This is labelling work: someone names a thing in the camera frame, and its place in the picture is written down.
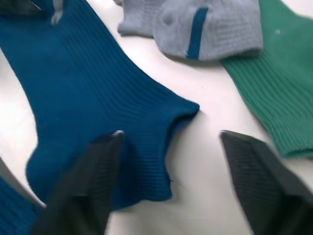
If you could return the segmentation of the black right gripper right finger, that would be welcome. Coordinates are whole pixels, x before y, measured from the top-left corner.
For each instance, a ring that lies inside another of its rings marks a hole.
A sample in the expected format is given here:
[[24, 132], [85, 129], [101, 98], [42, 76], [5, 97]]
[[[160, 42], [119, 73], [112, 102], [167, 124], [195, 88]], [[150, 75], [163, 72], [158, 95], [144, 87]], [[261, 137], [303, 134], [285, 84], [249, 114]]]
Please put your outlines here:
[[254, 137], [222, 130], [232, 182], [255, 235], [311, 235], [313, 194]]

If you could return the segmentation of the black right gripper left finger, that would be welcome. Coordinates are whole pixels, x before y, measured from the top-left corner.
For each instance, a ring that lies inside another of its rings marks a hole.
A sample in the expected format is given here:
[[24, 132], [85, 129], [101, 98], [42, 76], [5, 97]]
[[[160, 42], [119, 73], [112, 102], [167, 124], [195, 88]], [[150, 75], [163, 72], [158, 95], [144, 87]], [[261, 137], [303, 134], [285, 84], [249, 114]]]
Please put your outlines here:
[[92, 141], [60, 178], [33, 235], [103, 235], [112, 210], [125, 133], [117, 130]]

